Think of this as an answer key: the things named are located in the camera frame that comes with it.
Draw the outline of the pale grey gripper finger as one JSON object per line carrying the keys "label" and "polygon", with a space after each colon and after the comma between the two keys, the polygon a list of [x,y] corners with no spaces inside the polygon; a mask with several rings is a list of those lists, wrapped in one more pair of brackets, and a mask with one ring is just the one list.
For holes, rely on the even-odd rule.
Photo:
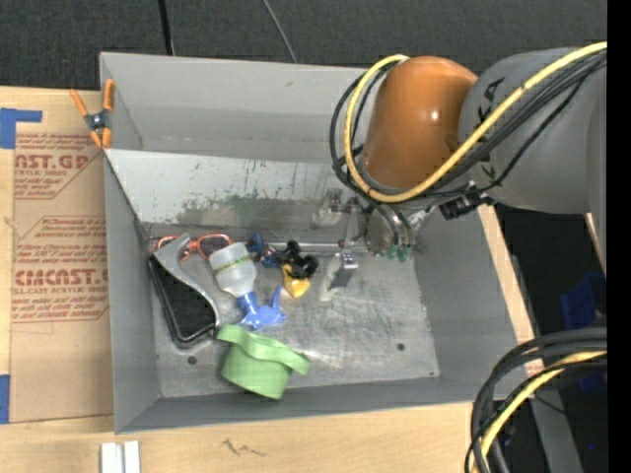
{"label": "pale grey gripper finger", "polygon": [[326,266],[319,300],[330,302],[338,289],[345,289],[348,286],[358,268],[358,262],[351,252],[336,253]]}
{"label": "pale grey gripper finger", "polygon": [[343,213],[342,191],[331,188],[323,195],[317,209],[312,214],[311,228],[320,230],[335,226]]}

